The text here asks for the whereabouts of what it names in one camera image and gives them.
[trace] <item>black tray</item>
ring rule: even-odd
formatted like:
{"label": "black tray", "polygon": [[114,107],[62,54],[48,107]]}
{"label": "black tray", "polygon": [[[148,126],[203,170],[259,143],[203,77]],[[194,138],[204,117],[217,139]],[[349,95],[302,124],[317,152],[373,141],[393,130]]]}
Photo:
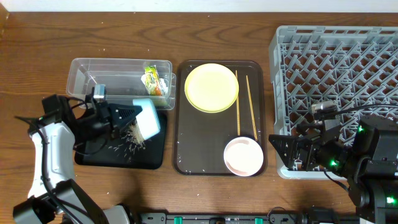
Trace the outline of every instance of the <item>black tray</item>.
{"label": "black tray", "polygon": [[233,73],[238,71],[241,136],[254,139],[246,85],[248,76],[258,143],[264,153],[263,166],[253,176],[263,173],[267,167],[264,90],[261,67],[252,61],[189,60],[179,66],[173,151],[175,170],[185,175],[234,175],[225,166],[223,153],[227,143],[238,136],[236,103],[219,113],[205,113],[195,109],[185,96],[188,74],[205,63],[224,65]]}
{"label": "black tray", "polygon": [[[135,169],[157,169],[162,165],[164,141],[166,134],[167,117],[162,113],[157,113],[160,123],[160,133],[146,140],[145,149],[135,150],[134,153],[129,151],[129,144],[125,139],[116,139],[108,141],[107,145],[99,153],[92,156],[84,156],[75,154],[75,162],[79,165],[87,166],[106,166],[106,167],[123,167]],[[89,141],[83,148],[83,153],[89,154],[96,151],[102,146],[104,139]]]}

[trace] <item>wooden table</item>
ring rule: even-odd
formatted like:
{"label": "wooden table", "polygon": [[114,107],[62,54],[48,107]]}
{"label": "wooden table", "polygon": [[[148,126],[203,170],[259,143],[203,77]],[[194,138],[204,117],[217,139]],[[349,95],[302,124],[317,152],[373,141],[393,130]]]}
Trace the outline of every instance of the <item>wooden table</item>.
{"label": "wooden table", "polygon": [[[41,99],[65,94],[78,57],[170,60],[254,60],[264,71],[266,131],[273,133],[274,101],[268,46],[281,25],[398,26],[397,14],[316,13],[11,13],[0,42],[0,223],[27,198],[34,145],[14,115],[42,115]],[[284,180],[268,143],[259,177],[187,177],[172,167],[174,112],[169,113],[164,161],[157,170],[75,165],[76,181],[101,207],[127,203],[138,212],[267,213],[272,207],[311,206],[353,213],[347,193],[329,180]]]}

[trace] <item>tray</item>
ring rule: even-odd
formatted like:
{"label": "tray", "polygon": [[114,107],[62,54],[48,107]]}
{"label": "tray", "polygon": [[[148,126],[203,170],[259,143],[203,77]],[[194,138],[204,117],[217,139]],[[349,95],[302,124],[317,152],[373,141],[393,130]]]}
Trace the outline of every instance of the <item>tray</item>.
{"label": "tray", "polygon": [[[157,113],[160,133],[146,140],[145,149],[130,152],[125,139],[108,141],[104,149],[92,156],[75,153],[75,162],[86,166],[123,167],[134,169],[157,169],[162,165],[167,117]],[[104,143],[104,139],[89,141],[83,146],[83,153],[96,151]]]}
{"label": "tray", "polygon": [[205,113],[195,109],[185,96],[188,74],[205,63],[218,63],[234,73],[238,71],[241,136],[254,138],[246,75],[249,78],[258,143],[264,153],[263,166],[254,174],[259,175],[267,167],[264,90],[261,67],[251,61],[189,60],[179,66],[173,166],[184,175],[234,176],[225,166],[223,153],[227,143],[238,136],[236,103],[219,113]]}
{"label": "tray", "polygon": [[[281,26],[269,46],[275,99],[275,134],[295,135],[297,124],[312,122],[309,110],[333,100],[339,110],[375,103],[398,103],[398,28]],[[397,120],[398,110],[377,108],[340,116],[340,141],[354,141],[359,117],[377,114]],[[327,179],[321,167],[292,169],[277,155],[286,179]],[[344,179],[331,172],[333,179]]]}

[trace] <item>robotic arm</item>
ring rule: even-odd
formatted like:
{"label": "robotic arm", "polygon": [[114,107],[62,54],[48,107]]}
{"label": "robotic arm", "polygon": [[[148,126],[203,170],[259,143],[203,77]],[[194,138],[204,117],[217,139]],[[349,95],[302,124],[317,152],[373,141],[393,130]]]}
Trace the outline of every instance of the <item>robotic arm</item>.
{"label": "robotic arm", "polygon": [[[397,223],[398,124],[380,116],[363,116],[353,146],[345,147],[338,142],[341,126],[336,115],[341,113],[333,102],[313,105],[312,111],[315,122],[297,127],[302,137],[269,136],[285,166],[291,168],[300,159],[305,171],[321,165],[345,177],[357,216],[373,223]],[[320,132],[306,133],[310,128]]]}
{"label": "robotic arm", "polygon": [[[72,150],[81,153],[87,141],[104,141],[98,152],[108,140],[119,138],[135,120],[139,126],[141,124],[144,139],[157,134],[160,126],[151,100],[134,100],[133,106],[124,106],[108,104],[105,96],[104,85],[96,85],[84,101],[52,95],[42,100],[44,116],[37,119],[17,117],[30,124],[28,133],[36,152],[29,199],[14,207],[17,223],[48,223],[54,219],[54,213],[61,212],[73,223],[130,223],[131,216],[126,208],[118,205],[102,211],[75,183]],[[81,103],[70,106],[71,100]],[[86,111],[75,118],[73,109],[81,105]]]}

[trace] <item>snack packet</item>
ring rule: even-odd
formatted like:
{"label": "snack packet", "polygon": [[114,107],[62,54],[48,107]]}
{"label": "snack packet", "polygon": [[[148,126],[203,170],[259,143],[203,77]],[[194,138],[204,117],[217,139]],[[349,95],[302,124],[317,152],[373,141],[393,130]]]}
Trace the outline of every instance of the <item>snack packet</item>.
{"label": "snack packet", "polygon": [[145,67],[144,84],[150,96],[163,96],[165,94],[163,86],[160,84],[156,66]]}

